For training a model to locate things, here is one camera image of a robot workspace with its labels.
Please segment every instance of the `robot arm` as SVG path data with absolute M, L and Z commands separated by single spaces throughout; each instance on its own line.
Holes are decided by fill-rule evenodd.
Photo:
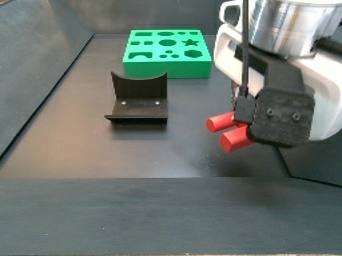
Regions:
M 224 10 L 229 6 L 239 5 L 241 1 L 229 1 L 221 5 L 220 8 L 220 19 L 224 22 L 218 28 L 216 43 L 214 43 L 214 51 L 213 51 L 213 60 L 214 65 L 220 69 L 220 71 L 231 78 L 232 83 L 240 85 L 241 83 L 241 58 L 237 54 L 239 47 L 237 45 L 241 42 L 240 36 L 240 20 L 235 26 L 232 26 L 224 20 Z M 292 147 L 299 144 L 303 144 L 308 140 L 323 140 L 332 136 L 342 128 L 342 80 L 340 74 L 342 64 L 340 57 L 336 55 L 331 55 L 324 51 L 316 50 L 311 51 L 313 48 L 312 44 L 316 42 L 316 39 L 321 36 L 329 36 L 332 34 L 339 20 L 342 16 L 342 2 L 333 1 L 333 3 L 328 3 L 328 6 L 319 6 L 315 11 L 319 9 L 323 13 L 329 13 L 328 17 L 320 17 L 320 25 L 325 28 L 325 30 L 316 31 L 316 35 L 308 37 L 311 39 L 309 49 L 305 50 L 307 46 L 299 45 L 297 43 L 297 33 L 292 32 L 289 34 L 287 41 L 295 42 L 295 47 L 289 47 L 288 45 L 283 45 L 283 48 L 279 50 L 276 48 L 279 46 L 280 32 L 279 38 L 273 40 L 271 43 L 265 40 L 263 48 L 268 50 L 268 52 L 283 55 L 287 47 L 287 56 L 289 58 L 287 61 L 280 61 L 276 57 L 268 57 L 268 53 L 257 50 L 251 50 L 252 57 L 259 59 L 260 62 L 268 61 L 267 72 L 261 72 L 261 64 L 253 63 L 249 65 L 248 75 L 249 75 L 249 83 L 248 83 L 248 92 L 255 99 L 255 108 L 252 112 L 251 122 L 245 123 L 244 132 L 241 127 L 239 136 L 232 134 L 232 131 L 222 133 L 221 143 L 225 151 L 231 152 L 232 150 L 248 145 L 252 141 L 257 141 L 265 144 L 272 144 L 275 146 Z M 251 9 L 249 11 L 249 27 L 252 27 L 252 22 L 255 24 L 255 12 L 260 15 L 259 10 Z M 283 17 L 283 23 L 285 23 L 285 19 L 292 19 L 292 17 Z M 292 30 L 299 29 L 295 22 L 291 24 Z M 260 39 L 256 40 L 256 47 L 259 46 Z M 280 66 L 280 68 L 273 68 L 273 63 Z M 295 75 L 295 70 L 299 70 L 301 74 L 301 88 L 300 85 L 296 88 L 292 87 L 292 81 L 288 77 L 283 76 L 283 69 L 287 66 L 289 76 Z M 288 96 L 285 91 L 291 91 L 292 95 Z M 281 105 L 279 102 L 276 103 L 276 98 L 287 97 L 285 103 Z M 236 125 L 236 122 L 231 122 L 225 118 L 217 116 L 206 120 L 206 126 L 210 132 L 228 128 Z

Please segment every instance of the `shape sorter hole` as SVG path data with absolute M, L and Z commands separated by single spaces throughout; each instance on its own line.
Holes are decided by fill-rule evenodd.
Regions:
M 162 46 L 173 46 L 176 44 L 176 41 L 170 40 L 170 39 L 165 39 L 165 40 L 158 41 L 158 44 Z
M 184 55 L 189 58 L 198 58 L 200 56 L 202 56 L 202 53 L 196 50 L 188 50 L 188 51 L 184 51 Z
M 130 52 L 128 55 L 128 59 L 133 59 L 136 56 L 144 56 L 146 59 L 152 58 L 150 52 Z
M 173 32 L 158 32 L 157 35 L 158 36 L 172 36 Z
M 134 35 L 136 36 L 150 36 L 152 32 L 136 32 Z

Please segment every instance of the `black bracket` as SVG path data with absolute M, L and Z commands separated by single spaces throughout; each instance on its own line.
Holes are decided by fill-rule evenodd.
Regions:
M 113 72 L 112 83 L 116 100 L 110 115 L 112 122 L 166 122 L 166 73 L 148 79 L 129 79 Z
M 235 57 L 241 59 L 241 49 Z M 303 83 L 301 71 L 279 57 L 249 47 L 249 67 L 264 76 L 264 87 L 255 97 L 247 137 L 279 147 L 308 141 L 315 101 Z

